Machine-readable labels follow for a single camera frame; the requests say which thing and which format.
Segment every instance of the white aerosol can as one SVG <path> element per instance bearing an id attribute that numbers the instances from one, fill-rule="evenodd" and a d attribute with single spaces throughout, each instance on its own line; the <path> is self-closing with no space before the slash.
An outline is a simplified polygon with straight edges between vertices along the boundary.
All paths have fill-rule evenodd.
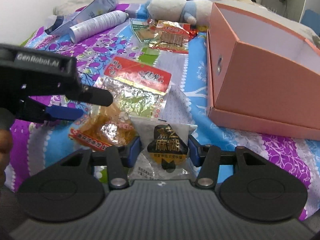
<path id="1" fill-rule="evenodd" d="M 81 22 L 70 27 L 69 35 L 73 43 L 81 42 L 100 32 L 124 23 L 129 14 L 123 11 L 113 11 Z"/>

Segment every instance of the foil snack packet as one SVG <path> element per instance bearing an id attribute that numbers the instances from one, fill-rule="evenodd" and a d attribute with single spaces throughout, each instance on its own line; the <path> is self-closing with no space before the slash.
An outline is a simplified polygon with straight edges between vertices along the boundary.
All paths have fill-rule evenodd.
<path id="1" fill-rule="evenodd" d="M 155 30 L 157 26 L 157 21 L 155 20 L 147 20 L 140 21 L 137 19 L 131 19 L 131 28 L 138 38 L 140 44 L 143 46 L 148 46 L 149 42 L 155 36 Z"/>
<path id="2" fill-rule="evenodd" d="M 190 24 L 160 20 L 149 48 L 188 54 L 189 32 Z"/>
<path id="3" fill-rule="evenodd" d="M 109 90 L 122 111 L 158 118 L 165 107 L 170 79 L 171 74 L 166 71 L 114 57 L 94 86 Z"/>
<path id="4" fill-rule="evenodd" d="M 78 129 L 71 128 L 69 136 L 96 151 L 111 145 L 127 145 L 136 131 L 130 119 L 115 103 L 110 106 L 91 106 L 89 117 Z"/>

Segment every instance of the pink cardboard box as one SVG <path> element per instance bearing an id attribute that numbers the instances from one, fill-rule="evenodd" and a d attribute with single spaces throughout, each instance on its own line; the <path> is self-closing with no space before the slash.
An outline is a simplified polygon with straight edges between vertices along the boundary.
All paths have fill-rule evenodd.
<path id="1" fill-rule="evenodd" d="M 208 116 L 218 126 L 320 140 L 320 50 L 262 16 L 213 4 Z"/>

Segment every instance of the plush toy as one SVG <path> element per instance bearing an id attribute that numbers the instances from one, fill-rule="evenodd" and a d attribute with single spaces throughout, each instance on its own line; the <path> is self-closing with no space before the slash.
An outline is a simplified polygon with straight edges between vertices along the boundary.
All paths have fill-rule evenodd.
<path id="1" fill-rule="evenodd" d="M 150 18 L 208 26 L 212 10 L 210 0 L 151 0 L 147 3 Z"/>
<path id="2" fill-rule="evenodd" d="M 187 0 L 151 0 L 146 5 L 151 19 L 179 22 L 186 2 Z"/>
<path id="3" fill-rule="evenodd" d="M 180 21 L 191 25 L 209 26 L 212 2 L 209 0 L 187 1 L 181 13 Z"/>

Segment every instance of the bed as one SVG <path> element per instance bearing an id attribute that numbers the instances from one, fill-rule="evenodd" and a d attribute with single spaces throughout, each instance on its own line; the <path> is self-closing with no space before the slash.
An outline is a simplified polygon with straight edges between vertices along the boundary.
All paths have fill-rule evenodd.
<path id="1" fill-rule="evenodd" d="M 147 18 L 147 11 L 141 0 L 140 3 L 119 4 L 117 9 L 126 11 L 132 18 Z M 319 209 L 320 142 L 219 128 L 207 118 L 205 33 L 199 33 L 190 41 L 189 55 L 164 51 L 158 57 L 150 57 L 139 49 L 137 42 L 129 22 L 126 21 L 76 45 L 70 42 L 68 36 L 48 36 L 41 27 L 28 40 L 26 47 L 77 57 L 81 80 L 89 85 L 95 83 L 113 55 L 138 59 L 171 72 L 173 85 L 160 119 L 197 124 L 198 128 L 193 136 L 201 144 L 217 145 L 223 150 L 234 150 L 238 145 L 248 147 L 296 176 L 307 187 L 308 201 L 300 220 L 306 219 Z M 35 99 L 47 105 L 77 107 L 88 111 L 86 105 L 69 101 L 64 96 Z M 16 191 L 23 180 L 79 149 L 80 145 L 68 138 L 70 126 L 67 122 L 39 125 L 17 120 L 11 127 L 14 147 L 11 162 L 5 170 L 5 184 L 12 191 Z M 199 168 L 192 168 L 195 174 L 199 172 Z M 222 182 L 231 174 L 232 167 L 222 166 L 218 182 Z"/>

